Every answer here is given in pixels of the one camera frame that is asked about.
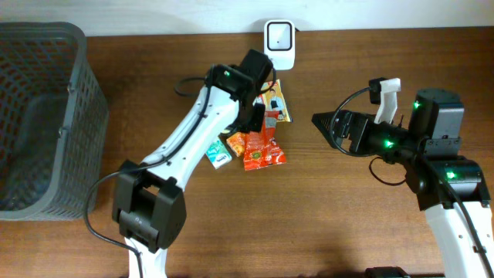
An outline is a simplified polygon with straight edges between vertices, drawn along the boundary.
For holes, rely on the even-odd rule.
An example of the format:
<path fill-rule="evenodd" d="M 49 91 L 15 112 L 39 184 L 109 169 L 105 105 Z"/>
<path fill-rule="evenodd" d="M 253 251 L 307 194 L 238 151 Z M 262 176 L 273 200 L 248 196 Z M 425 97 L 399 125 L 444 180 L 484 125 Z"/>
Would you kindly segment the beige wet wipes pack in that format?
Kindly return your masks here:
<path fill-rule="evenodd" d="M 292 122 L 289 108 L 281 90 L 281 80 L 277 79 L 275 84 L 272 81 L 263 84 L 261 94 L 255 99 L 255 103 L 263 104 L 269 116 L 276 116 L 278 122 Z"/>

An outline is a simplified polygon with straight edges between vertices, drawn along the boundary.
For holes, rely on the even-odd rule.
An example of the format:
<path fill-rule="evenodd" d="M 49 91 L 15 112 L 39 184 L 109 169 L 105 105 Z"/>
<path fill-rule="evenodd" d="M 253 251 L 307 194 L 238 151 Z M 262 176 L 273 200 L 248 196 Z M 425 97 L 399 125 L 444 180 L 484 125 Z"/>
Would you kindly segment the red snack bag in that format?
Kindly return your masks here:
<path fill-rule="evenodd" d="M 261 131 L 245 136 L 243 164 L 246 171 L 286 163 L 286 155 L 274 138 L 276 124 L 275 117 L 265 116 Z"/>

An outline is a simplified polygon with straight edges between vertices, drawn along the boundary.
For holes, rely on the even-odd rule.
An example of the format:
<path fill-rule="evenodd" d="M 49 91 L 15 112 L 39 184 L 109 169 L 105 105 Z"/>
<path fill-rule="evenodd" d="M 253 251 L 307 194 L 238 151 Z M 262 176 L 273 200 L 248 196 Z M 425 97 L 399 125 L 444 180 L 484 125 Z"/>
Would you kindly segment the small orange packet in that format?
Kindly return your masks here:
<path fill-rule="evenodd" d="M 246 146 L 246 134 L 242 132 L 236 132 L 231 137 L 226 139 L 227 145 L 232 149 L 233 153 L 237 157 L 243 156 Z"/>

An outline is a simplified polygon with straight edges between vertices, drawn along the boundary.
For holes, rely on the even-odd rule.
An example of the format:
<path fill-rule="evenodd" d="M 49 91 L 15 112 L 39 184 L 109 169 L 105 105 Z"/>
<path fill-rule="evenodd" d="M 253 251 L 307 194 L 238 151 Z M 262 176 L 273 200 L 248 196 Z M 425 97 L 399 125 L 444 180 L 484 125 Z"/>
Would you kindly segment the small green tissue pack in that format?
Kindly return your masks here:
<path fill-rule="evenodd" d="M 232 156 L 219 137 L 212 141 L 205 155 L 215 169 L 219 169 L 232 160 Z"/>

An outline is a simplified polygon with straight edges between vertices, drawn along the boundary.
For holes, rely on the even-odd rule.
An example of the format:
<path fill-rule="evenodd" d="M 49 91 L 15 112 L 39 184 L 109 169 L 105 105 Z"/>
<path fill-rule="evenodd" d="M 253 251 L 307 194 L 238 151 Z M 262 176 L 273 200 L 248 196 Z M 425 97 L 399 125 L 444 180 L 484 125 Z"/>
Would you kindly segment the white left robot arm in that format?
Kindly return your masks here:
<path fill-rule="evenodd" d="M 187 217 L 188 179 L 220 133 L 261 131 L 265 108 L 255 99 L 273 71 L 271 59 L 254 49 L 237 66 L 212 66 L 194 106 L 170 137 L 141 163 L 120 166 L 112 219 L 129 249 L 131 277 L 166 275 L 167 249 Z"/>

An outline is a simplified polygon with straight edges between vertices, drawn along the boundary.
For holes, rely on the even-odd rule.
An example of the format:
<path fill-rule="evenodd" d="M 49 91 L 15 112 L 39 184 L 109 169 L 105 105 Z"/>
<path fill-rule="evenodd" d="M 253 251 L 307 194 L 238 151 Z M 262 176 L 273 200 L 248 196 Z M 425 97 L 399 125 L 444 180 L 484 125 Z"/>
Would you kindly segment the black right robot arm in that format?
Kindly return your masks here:
<path fill-rule="evenodd" d="M 493 275 L 491 197 L 478 163 L 461 156 L 465 108 L 457 93 L 416 93 L 408 127 L 394 123 L 398 78 L 370 80 L 312 122 L 329 145 L 355 157 L 400 164 L 442 255 L 446 277 Z"/>

